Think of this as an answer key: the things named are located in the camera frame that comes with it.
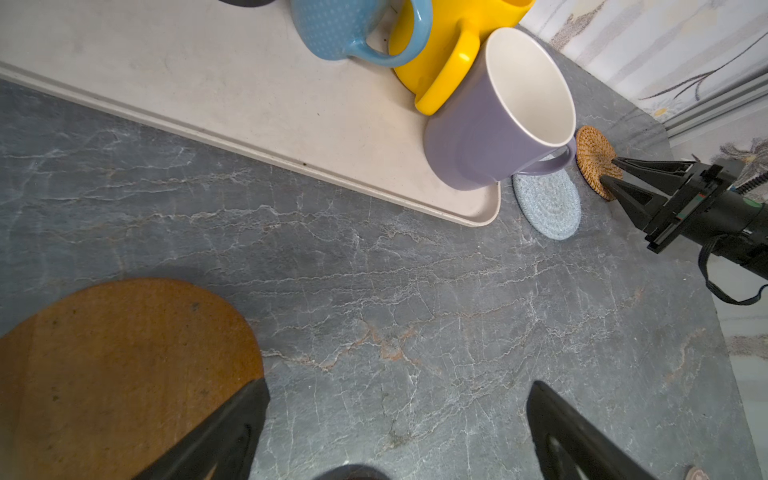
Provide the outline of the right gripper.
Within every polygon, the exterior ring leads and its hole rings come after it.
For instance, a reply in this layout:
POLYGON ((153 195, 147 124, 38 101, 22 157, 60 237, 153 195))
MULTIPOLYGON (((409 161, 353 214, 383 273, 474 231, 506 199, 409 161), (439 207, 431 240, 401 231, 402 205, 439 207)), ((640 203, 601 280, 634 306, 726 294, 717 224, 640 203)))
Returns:
POLYGON ((616 157, 612 163, 650 184, 666 197, 608 175, 603 187, 633 225, 647 230, 648 248, 659 253, 682 236, 703 245, 721 235, 721 251, 745 253, 765 244, 765 205, 732 189, 745 169, 736 159, 708 165, 697 161, 654 161, 616 157))

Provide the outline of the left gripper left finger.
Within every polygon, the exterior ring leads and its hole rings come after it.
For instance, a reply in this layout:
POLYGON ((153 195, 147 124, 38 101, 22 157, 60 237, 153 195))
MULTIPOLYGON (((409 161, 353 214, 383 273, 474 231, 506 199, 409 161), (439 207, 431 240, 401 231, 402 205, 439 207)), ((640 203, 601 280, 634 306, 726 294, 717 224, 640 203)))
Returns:
POLYGON ((247 479, 269 402, 263 378, 247 383, 136 477, 247 479))

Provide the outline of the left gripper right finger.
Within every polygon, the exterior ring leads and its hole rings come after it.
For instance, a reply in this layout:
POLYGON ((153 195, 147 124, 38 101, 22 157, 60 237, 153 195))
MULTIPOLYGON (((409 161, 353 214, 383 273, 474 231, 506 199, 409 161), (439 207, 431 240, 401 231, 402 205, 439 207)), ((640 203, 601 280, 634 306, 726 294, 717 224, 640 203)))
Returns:
POLYGON ((543 478, 652 477, 541 380, 531 386, 526 414, 543 478))

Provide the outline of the rattan woven round coaster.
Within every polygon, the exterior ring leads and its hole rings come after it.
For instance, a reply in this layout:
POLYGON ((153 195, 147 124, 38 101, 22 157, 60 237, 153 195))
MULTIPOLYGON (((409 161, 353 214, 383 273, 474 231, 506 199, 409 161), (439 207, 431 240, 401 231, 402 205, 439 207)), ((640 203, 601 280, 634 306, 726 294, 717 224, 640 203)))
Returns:
POLYGON ((623 179, 622 170, 613 160, 617 154, 607 137, 593 126, 582 126, 575 135, 576 163, 583 178, 590 188, 606 201, 614 201, 615 196, 601 183, 602 176, 623 179))

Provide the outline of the blue woven round coaster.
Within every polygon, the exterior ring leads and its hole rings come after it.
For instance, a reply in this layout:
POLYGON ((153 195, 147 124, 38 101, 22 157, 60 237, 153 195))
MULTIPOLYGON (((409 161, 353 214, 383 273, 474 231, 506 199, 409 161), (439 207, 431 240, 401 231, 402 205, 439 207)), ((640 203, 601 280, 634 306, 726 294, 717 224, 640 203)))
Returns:
POLYGON ((553 240, 572 237, 580 225, 582 208, 576 185, 566 171, 512 177, 516 200, 525 218, 553 240))

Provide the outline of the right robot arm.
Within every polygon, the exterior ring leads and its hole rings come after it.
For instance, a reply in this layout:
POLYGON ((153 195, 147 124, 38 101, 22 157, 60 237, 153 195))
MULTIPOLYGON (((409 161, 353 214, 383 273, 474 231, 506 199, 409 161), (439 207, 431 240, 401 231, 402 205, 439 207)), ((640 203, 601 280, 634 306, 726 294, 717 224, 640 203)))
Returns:
POLYGON ((646 234, 648 249, 661 253, 674 240, 685 237, 700 246, 698 268, 707 289, 722 302, 750 306, 767 290, 736 300, 709 276, 712 255, 723 257, 762 278, 767 277, 767 205, 746 193, 767 182, 765 173, 734 189, 743 165, 729 158, 708 165, 696 159, 646 161, 617 157, 612 163, 656 190, 654 192, 603 175, 610 192, 633 223, 646 234))

